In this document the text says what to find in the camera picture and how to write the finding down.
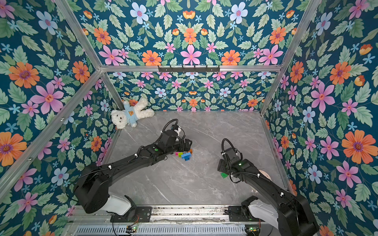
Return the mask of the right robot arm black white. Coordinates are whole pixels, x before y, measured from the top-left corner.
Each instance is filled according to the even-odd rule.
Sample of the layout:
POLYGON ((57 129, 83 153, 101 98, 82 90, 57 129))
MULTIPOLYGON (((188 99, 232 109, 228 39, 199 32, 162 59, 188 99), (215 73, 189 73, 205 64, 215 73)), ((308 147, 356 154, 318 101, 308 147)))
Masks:
POLYGON ((225 148, 230 140, 221 142, 218 171, 228 175, 233 183, 244 182, 263 198, 252 196, 241 204, 241 215, 246 220, 260 219, 282 236, 313 236, 320 227, 308 200, 282 189, 266 177, 250 160, 245 159, 234 145, 225 148))

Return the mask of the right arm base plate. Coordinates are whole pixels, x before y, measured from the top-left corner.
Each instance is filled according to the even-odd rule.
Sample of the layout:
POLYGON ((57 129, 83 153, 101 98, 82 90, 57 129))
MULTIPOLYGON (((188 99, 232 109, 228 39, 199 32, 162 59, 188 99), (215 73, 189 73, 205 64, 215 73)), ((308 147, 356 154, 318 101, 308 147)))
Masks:
POLYGON ((230 222, 259 222, 245 206, 229 206, 224 213, 228 215, 230 222))

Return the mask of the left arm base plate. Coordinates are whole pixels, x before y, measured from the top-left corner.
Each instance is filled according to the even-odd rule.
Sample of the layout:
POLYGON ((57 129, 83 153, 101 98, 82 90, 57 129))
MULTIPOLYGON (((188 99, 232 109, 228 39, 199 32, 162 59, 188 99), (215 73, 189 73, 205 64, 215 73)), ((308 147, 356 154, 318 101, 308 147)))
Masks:
POLYGON ((151 206, 132 206, 124 215, 113 215, 111 223, 147 223, 152 215, 151 206))

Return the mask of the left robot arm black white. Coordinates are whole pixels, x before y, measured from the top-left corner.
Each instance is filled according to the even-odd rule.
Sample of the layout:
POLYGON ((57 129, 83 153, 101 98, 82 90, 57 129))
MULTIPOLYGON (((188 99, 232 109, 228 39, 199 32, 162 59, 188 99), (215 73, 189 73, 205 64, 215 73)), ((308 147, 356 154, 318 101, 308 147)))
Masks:
POLYGON ((87 214, 103 210, 126 215, 135 204, 128 196, 111 194, 109 188, 125 176, 155 165, 171 154, 189 151, 193 142, 185 135, 181 137, 181 132, 179 120, 172 119, 155 142, 140 146, 134 154, 101 166, 91 164, 85 167, 73 189, 78 204, 87 214))

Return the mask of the light blue long lego brick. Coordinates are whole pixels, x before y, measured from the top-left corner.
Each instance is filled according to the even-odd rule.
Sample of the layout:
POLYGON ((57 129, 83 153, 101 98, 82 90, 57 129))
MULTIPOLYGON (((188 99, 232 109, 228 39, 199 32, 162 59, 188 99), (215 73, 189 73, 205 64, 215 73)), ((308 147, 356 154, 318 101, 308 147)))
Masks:
POLYGON ((183 153, 181 155, 181 158, 184 159, 185 161, 189 161, 192 158, 192 154, 190 152, 183 153))

